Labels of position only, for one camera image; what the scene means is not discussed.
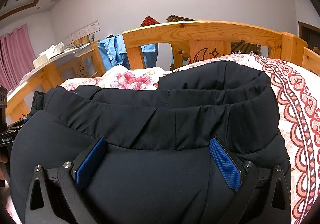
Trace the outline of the dark navy puffer jacket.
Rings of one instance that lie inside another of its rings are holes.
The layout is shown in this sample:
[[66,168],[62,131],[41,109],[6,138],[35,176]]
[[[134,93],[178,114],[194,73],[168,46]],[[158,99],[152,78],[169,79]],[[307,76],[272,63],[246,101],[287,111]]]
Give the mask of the dark navy puffer jacket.
[[289,189],[278,124],[271,78],[232,61],[170,73],[155,90],[36,92],[11,152],[11,197],[25,223],[34,168],[59,168],[104,138],[106,156],[83,196],[97,223],[219,223],[235,191],[210,155],[210,140],[258,168],[281,166]]

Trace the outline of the light blue shirt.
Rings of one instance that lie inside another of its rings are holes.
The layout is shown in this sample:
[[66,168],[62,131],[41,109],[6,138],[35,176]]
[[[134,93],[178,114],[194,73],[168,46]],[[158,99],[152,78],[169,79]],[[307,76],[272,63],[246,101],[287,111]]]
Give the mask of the light blue shirt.
[[[146,68],[155,67],[158,57],[158,44],[143,45],[141,49]],[[122,34],[100,41],[98,50],[106,71],[117,65],[131,69]]]

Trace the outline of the wooden bed frame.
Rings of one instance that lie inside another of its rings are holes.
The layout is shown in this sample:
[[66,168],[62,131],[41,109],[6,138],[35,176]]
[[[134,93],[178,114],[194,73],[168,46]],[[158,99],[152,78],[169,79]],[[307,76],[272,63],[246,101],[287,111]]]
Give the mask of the wooden bed frame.
[[177,67],[182,58],[192,63],[231,54],[231,42],[267,46],[268,57],[289,61],[319,74],[319,55],[308,49],[300,37],[258,26],[226,21],[180,21],[140,27],[123,32],[131,69],[143,69],[141,46],[167,43]]

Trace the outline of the red paper wall decoration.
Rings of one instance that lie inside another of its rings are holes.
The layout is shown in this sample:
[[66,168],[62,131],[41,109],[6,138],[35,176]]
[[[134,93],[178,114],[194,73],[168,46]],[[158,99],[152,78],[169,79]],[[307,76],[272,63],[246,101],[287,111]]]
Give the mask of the red paper wall decoration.
[[141,23],[140,27],[145,27],[145,26],[151,26],[151,25],[157,25],[159,22],[155,20],[153,17],[147,15],[143,22]]

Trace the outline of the floral bed quilt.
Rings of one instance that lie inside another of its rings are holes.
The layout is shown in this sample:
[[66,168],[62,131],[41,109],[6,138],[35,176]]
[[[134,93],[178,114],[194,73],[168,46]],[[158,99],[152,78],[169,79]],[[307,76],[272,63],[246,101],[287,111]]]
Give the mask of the floral bed quilt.
[[[279,106],[279,129],[291,163],[291,222],[302,223],[319,196],[319,76],[293,63],[252,54],[230,54],[230,60],[266,72]],[[71,78],[61,86],[154,90],[160,77],[169,74],[160,67],[128,70],[121,65],[101,77]]]

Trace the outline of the dark wooden framed doorway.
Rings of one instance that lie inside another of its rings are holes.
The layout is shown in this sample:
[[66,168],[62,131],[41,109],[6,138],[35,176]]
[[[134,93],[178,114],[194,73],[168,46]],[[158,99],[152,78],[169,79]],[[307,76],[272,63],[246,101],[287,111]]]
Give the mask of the dark wooden framed doorway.
[[301,21],[298,22],[298,27],[299,37],[307,43],[309,49],[320,55],[320,29]]

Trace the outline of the papers on wall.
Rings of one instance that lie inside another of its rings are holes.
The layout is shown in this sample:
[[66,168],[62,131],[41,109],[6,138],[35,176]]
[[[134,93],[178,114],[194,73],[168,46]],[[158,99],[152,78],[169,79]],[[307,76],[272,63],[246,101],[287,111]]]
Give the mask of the papers on wall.
[[65,38],[65,42],[67,46],[91,43],[95,39],[94,34],[99,31],[99,21],[95,21],[73,32],[71,35]]

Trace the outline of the wooden side shelf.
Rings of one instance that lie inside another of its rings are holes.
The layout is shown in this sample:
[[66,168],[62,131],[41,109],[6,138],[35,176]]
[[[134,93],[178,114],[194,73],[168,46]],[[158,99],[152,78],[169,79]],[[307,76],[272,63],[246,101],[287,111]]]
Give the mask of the wooden side shelf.
[[70,78],[101,77],[105,72],[98,42],[67,49],[23,77],[8,94],[5,115],[13,121],[24,118],[30,111],[30,103],[25,98],[37,89],[47,92]]

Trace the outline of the colourful printed bag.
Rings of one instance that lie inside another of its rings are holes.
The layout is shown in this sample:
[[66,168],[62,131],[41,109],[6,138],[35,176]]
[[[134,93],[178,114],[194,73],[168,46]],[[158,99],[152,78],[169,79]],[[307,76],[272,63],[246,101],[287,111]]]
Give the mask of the colourful printed bag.
[[261,45],[246,43],[244,41],[231,42],[231,54],[253,54],[261,55]]

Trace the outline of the pink curtain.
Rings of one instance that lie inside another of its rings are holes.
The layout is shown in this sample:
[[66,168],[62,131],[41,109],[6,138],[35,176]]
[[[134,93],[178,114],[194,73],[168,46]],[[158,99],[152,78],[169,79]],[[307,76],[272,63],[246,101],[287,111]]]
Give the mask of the pink curtain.
[[34,69],[33,51],[27,24],[1,36],[1,85],[14,89]]

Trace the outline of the brown patterned cloth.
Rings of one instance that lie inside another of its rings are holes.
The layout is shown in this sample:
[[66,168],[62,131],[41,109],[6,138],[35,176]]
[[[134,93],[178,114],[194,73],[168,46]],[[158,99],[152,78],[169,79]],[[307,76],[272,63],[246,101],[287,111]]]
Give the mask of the brown patterned cloth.
[[185,18],[178,15],[171,14],[167,17],[167,22],[179,22],[179,21],[195,21],[195,19]]

